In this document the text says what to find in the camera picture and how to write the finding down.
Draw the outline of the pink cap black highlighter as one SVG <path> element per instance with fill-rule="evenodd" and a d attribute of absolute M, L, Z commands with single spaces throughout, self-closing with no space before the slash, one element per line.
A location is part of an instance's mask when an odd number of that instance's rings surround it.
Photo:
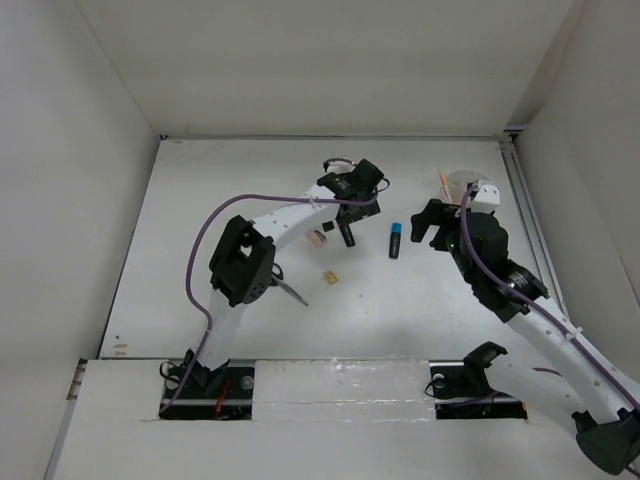
<path fill-rule="evenodd" d="M 340 232 L 347 248 L 352 248 L 356 245 L 356 241 L 349 225 L 341 225 Z"/>

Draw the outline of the red pink pen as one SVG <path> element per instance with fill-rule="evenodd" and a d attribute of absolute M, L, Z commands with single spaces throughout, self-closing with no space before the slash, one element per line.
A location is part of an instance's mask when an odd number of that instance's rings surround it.
<path fill-rule="evenodd" d="M 451 196 L 450 196 L 450 190 L 449 190 L 446 176 L 441 170 L 438 171 L 438 176 L 441 184 L 441 192 L 442 192 L 443 200 L 447 203 L 450 203 Z"/>

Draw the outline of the blue cap black highlighter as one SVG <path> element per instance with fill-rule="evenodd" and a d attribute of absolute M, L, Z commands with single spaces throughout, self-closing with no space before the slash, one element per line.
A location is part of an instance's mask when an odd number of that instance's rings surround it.
<path fill-rule="evenodd" d="M 391 225 L 388 257 L 396 260 L 399 258 L 400 245 L 402 236 L 402 224 L 394 222 Z"/>

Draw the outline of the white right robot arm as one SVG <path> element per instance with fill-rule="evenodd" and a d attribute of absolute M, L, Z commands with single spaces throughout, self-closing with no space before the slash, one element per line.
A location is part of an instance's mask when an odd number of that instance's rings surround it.
<path fill-rule="evenodd" d="M 639 458 L 639 385 L 609 362 L 562 315 L 544 284 L 508 257 L 509 235 L 491 213 L 432 199 L 411 218 L 411 240 L 430 227 L 430 245 L 449 253 L 482 306 L 527 340 L 552 373 L 522 365 L 494 342 L 468 353 L 456 383 L 472 395 L 493 391 L 534 406 L 572 435 L 587 459 L 619 475 Z"/>

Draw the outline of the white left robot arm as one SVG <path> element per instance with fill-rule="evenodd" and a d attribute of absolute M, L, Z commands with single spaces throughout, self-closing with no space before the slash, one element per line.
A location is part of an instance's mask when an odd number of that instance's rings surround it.
<path fill-rule="evenodd" d="M 178 389 L 194 389 L 212 396 L 222 387 L 229 362 L 228 348 L 246 307 L 276 284 L 276 254 L 292 241 L 325 224 L 340 228 L 380 213 L 379 194 L 390 181 L 373 163 L 331 158 L 324 174 L 297 197 L 241 194 L 219 205 L 205 220 L 194 240 L 185 273 L 185 293 L 205 317 L 197 346 L 188 350 L 179 375 Z M 211 304 L 196 300 L 192 276 L 199 247 L 213 221 L 231 205 L 256 200 L 279 202 L 276 210 L 253 219 L 241 215 L 226 223 L 209 261 Z"/>

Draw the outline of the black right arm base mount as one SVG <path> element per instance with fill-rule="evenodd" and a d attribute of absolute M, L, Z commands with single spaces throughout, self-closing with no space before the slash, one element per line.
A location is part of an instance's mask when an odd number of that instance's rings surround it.
<path fill-rule="evenodd" d="M 517 419 L 527 420 L 525 405 L 493 389 L 485 370 L 507 350 L 485 342 L 462 360 L 429 363 L 430 379 L 424 394 L 434 400 L 437 420 Z"/>

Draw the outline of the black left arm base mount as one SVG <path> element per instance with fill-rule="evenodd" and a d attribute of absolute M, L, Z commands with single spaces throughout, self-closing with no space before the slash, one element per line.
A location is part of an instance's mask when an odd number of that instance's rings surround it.
<path fill-rule="evenodd" d="M 159 417 L 175 421 L 248 421 L 253 417 L 255 366 L 230 365 L 218 385 L 208 391 L 189 380 L 171 401 L 179 380 L 165 374 Z"/>

